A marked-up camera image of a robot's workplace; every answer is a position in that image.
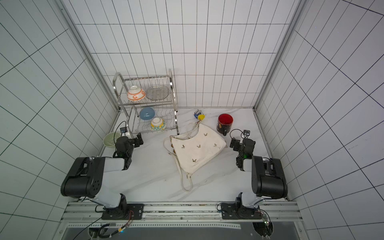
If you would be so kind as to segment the cream canvas shoulder bag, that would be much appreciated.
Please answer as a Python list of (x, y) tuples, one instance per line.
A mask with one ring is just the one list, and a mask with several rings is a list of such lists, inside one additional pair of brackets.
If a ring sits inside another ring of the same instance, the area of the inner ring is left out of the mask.
[(227, 143), (210, 127), (197, 122), (190, 131), (163, 140), (163, 147), (174, 159), (184, 192), (193, 189), (192, 175), (218, 156)]

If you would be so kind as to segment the yellow blue plush keychain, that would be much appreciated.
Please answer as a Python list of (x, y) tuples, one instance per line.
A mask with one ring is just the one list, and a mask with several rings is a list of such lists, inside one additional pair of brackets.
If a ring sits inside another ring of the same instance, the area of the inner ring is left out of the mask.
[(205, 115), (202, 113), (201, 110), (196, 110), (194, 112), (194, 117), (198, 120), (198, 121), (202, 121), (204, 118), (205, 118)]

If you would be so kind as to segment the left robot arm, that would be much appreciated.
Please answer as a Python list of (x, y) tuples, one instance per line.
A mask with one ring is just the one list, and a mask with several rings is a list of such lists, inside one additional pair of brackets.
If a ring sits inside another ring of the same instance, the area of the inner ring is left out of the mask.
[(115, 193), (103, 184), (103, 178), (105, 173), (128, 170), (134, 148), (143, 144), (140, 133), (134, 139), (122, 136), (116, 140), (116, 150), (111, 158), (76, 158), (61, 185), (61, 194), (71, 198), (88, 198), (103, 206), (102, 220), (142, 219), (144, 204), (128, 204), (125, 195)]

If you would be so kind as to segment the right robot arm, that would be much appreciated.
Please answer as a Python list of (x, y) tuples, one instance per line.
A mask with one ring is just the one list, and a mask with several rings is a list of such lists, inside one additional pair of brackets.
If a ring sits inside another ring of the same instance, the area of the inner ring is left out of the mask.
[(250, 192), (241, 192), (234, 202), (221, 203), (218, 211), (224, 220), (269, 220), (269, 215), (260, 204), (267, 200), (278, 200), (288, 195), (288, 184), (281, 160), (253, 155), (256, 142), (231, 139), (230, 148), (239, 155), (236, 165), (242, 172), (251, 173)]

